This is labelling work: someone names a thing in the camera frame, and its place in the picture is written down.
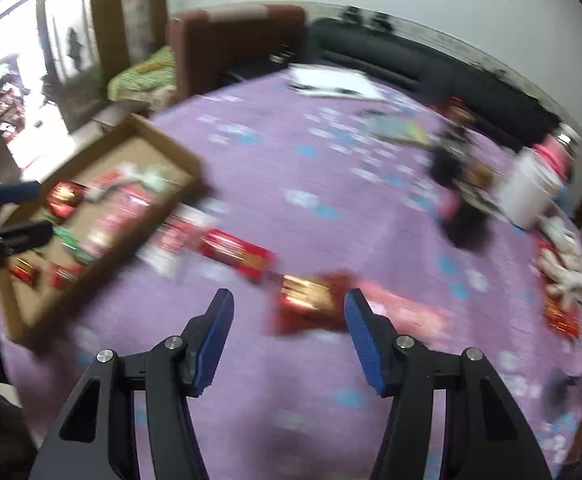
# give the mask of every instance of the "cardboard box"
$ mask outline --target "cardboard box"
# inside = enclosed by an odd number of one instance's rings
[[[88,145],[56,170],[42,184],[40,199],[18,206],[4,222],[4,226],[42,218],[46,210],[46,197],[59,181],[73,180],[88,184],[95,177],[115,169],[123,161],[135,163],[140,168],[159,165],[164,168],[166,178],[175,184],[167,192],[158,195],[142,218],[122,231],[109,252],[88,266],[68,290],[59,291],[51,285],[49,262],[65,266],[75,264],[58,237],[53,237],[47,245],[45,258],[33,251],[19,255],[43,269],[35,289],[8,272],[13,259],[10,258],[0,269],[0,303],[8,338],[14,342],[33,349],[43,346],[52,336],[53,328],[90,300],[98,288],[115,275],[178,202],[197,196],[204,190],[200,160],[144,118],[131,116],[128,121]],[[83,242],[96,220],[109,207],[106,198],[98,203],[83,202],[64,225],[71,228],[76,238]]]

